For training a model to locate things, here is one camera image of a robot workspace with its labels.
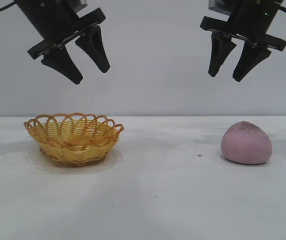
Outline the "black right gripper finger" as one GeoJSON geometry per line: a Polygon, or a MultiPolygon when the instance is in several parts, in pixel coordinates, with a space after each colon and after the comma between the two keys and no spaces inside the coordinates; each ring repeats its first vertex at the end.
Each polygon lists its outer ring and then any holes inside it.
{"type": "Polygon", "coordinates": [[[215,77],[220,70],[220,67],[225,62],[229,54],[237,45],[232,42],[231,37],[225,37],[219,32],[212,32],[211,34],[211,56],[208,74],[215,77]]]}
{"type": "Polygon", "coordinates": [[[271,51],[266,47],[252,46],[245,42],[240,59],[233,71],[233,79],[240,82],[255,66],[267,59],[271,51]]]}

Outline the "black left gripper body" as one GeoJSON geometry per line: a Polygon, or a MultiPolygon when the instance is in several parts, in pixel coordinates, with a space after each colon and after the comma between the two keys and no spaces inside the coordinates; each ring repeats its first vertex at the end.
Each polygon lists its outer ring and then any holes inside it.
{"type": "Polygon", "coordinates": [[[18,0],[16,5],[43,38],[27,51],[34,60],[106,19],[100,8],[79,17],[66,0],[18,0]]]}

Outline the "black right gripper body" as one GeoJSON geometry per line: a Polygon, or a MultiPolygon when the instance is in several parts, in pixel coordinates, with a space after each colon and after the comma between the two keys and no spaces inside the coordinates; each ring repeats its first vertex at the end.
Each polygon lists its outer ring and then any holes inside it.
{"type": "Polygon", "coordinates": [[[204,16],[200,28],[243,40],[254,47],[282,52],[286,41],[267,34],[282,3],[281,0],[210,0],[208,9],[228,15],[228,20],[204,16]]]}

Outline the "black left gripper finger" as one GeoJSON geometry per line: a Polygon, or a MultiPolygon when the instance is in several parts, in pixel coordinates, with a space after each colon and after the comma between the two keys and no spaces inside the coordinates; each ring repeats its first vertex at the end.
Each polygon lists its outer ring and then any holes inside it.
{"type": "Polygon", "coordinates": [[[93,60],[102,73],[108,72],[111,66],[104,49],[101,27],[99,25],[95,25],[83,32],[75,41],[75,44],[93,60]]]}
{"type": "Polygon", "coordinates": [[[72,61],[65,46],[55,48],[43,56],[41,63],[64,75],[75,85],[79,85],[83,76],[72,61]]]}

